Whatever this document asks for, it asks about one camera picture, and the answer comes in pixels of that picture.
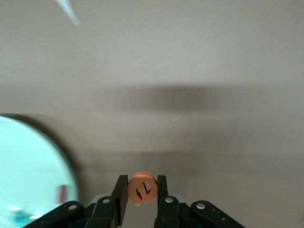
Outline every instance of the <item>screw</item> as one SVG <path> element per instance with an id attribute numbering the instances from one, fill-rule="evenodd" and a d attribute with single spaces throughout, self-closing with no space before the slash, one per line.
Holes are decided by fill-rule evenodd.
<path id="1" fill-rule="evenodd" d="M 197 205 L 196 205 L 196 207 L 198 208 L 198 209 L 200 209 L 200 210 L 204 210 L 206 207 L 205 207 L 205 205 L 203 204 L 203 203 L 198 203 Z"/>
<path id="2" fill-rule="evenodd" d="M 69 210 L 74 210 L 76 208 L 77 208 L 77 205 L 71 205 L 71 206 L 68 207 Z"/>
<path id="3" fill-rule="evenodd" d="M 103 203 L 108 203 L 108 202 L 110 202 L 109 199 L 104 199 L 104 200 L 103 200 Z"/>
<path id="4" fill-rule="evenodd" d="M 171 197 L 167 197 L 167 198 L 165 199 L 165 201 L 166 201 L 167 203 L 172 203 L 172 202 L 173 202 L 173 199 L 172 199 Z"/>

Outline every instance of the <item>orange object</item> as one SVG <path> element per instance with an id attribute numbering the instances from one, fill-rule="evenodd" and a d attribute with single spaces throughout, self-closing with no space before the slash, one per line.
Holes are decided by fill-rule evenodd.
<path id="1" fill-rule="evenodd" d="M 151 186 L 147 190 L 145 183 Z M 157 196 L 157 181 L 149 172 L 136 173 L 128 183 L 128 195 L 132 202 L 139 206 L 142 202 L 151 203 Z"/>

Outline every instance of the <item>black plastic part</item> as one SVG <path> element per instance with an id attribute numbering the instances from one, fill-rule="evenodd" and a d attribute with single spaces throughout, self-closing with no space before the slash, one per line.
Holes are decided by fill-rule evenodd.
<path id="1" fill-rule="evenodd" d="M 124 213 L 128 204 L 128 175 L 121 175 L 113 189 L 112 195 L 117 206 L 117 225 L 122 226 Z"/>
<path id="2" fill-rule="evenodd" d="M 85 227 L 86 222 L 87 222 L 87 219 L 83 218 L 83 219 L 80 219 L 80 220 L 77 220 L 75 222 L 70 223 L 68 225 L 68 227 L 69 228 L 83 228 L 83 227 Z"/>
<path id="3" fill-rule="evenodd" d="M 203 228 L 203 224 L 191 217 L 191 208 L 186 203 L 179 203 L 180 227 L 183 228 Z"/>
<path id="4" fill-rule="evenodd" d="M 154 228 L 179 228 L 179 202 L 175 197 L 163 197 L 158 206 Z"/>
<path id="5" fill-rule="evenodd" d="M 85 228 L 117 228 L 122 225 L 128 203 L 128 176 L 119 176 L 111 196 L 100 198 Z"/>
<path id="6" fill-rule="evenodd" d="M 116 228 L 114 197 L 102 197 L 95 204 L 92 217 L 87 221 L 85 228 Z"/>
<path id="7" fill-rule="evenodd" d="M 165 175 L 157 176 L 157 189 L 157 205 L 159 205 L 160 200 L 169 195 L 167 188 L 167 177 Z"/>
<path id="8" fill-rule="evenodd" d="M 83 218 L 84 208 L 76 201 L 62 204 L 24 228 L 68 228 L 68 224 Z"/>
<path id="9" fill-rule="evenodd" d="M 91 218 L 94 208 L 95 208 L 95 204 L 96 203 L 91 203 L 89 206 L 87 206 L 86 208 L 84 208 L 84 218 L 89 219 Z"/>
<path id="10" fill-rule="evenodd" d="M 194 202 L 191 205 L 191 212 L 193 214 L 192 217 L 204 224 L 204 227 L 212 224 L 211 227 L 215 228 L 245 228 L 208 201 Z"/>

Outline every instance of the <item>white wall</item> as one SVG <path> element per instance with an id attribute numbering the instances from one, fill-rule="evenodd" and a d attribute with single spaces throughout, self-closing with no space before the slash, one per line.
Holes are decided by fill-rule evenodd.
<path id="1" fill-rule="evenodd" d="M 83 201 L 148 170 L 246 227 L 303 227 L 303 1 L 71 3 L 80 26 L 0 3 L 0 113 L 62 136 Z M 155 205 L 124 227 L 135 212 L 152 227 Z"/>

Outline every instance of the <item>red object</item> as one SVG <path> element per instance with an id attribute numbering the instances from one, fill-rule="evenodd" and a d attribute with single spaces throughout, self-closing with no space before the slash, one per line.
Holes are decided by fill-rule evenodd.
<path id="1" fill-rule="evenodd" d="M 67 186 L 60 185 L 59 187 L 59 203 L 65 203 L 67 200 Z"/>

